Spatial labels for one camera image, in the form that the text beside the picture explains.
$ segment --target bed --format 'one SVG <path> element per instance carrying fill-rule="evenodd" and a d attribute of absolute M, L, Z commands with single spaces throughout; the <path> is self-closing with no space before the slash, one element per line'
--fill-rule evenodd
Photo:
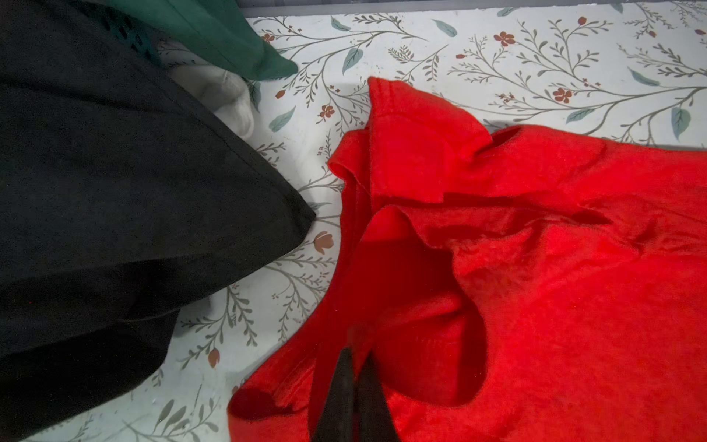
<path fill-rule="evenodd" d="M 325 295 L 339 250 L 340 180 L 327 167 L 366 124 L 366 79 L 405 81 L 494 131 L 511 124 L 662 149 L 704 149 L 707 4 L 665 2 L 263 17 L 253 28 L 300 72 L 250 82 L 249 144 L 317 218 L 297 249 L 182 309 L 165 363 L 132 392 L 32 441 L 229 441 L 232 392 Z M 176 42 L 166 66 L 203 61 Z"/>

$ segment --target black pillow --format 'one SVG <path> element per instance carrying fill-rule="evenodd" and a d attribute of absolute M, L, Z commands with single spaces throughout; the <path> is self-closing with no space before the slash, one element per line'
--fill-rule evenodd
<path fill-rule="evenodd" d="M 300 244 L 300 195 L 61 0 L 0 1 L 0 440 L 136 387 L 177 309 Z"/>

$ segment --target green clothing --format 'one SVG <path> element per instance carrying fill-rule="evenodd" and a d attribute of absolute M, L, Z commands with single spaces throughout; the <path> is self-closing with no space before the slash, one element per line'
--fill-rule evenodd
<path fill-rule="evenodd" d="M 107 0 L 206 61 L 250 80 L 293 75 L 297 65 L 251 29 L 235 0 Z"/>

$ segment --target white fabric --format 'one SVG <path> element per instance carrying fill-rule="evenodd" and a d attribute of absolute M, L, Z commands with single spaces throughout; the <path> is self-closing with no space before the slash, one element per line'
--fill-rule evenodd
<path fill-rule="evenodd" d="M 169 75 L 241 139 L 253 135 L 248 86 L 238 75 L 212 64 L 176 66 Z"/>

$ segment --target red t-shirt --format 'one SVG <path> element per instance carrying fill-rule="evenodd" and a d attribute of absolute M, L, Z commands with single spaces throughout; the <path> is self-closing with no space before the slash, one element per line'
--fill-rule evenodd
<path fill-rule="evenodd" d="M 403 442 L 707 440 L 707 153 L 471 115 L 369 80 L 329 162 L 332 285 L 234 394 L 234 442 L 309 440 L 339 351 Z"/>

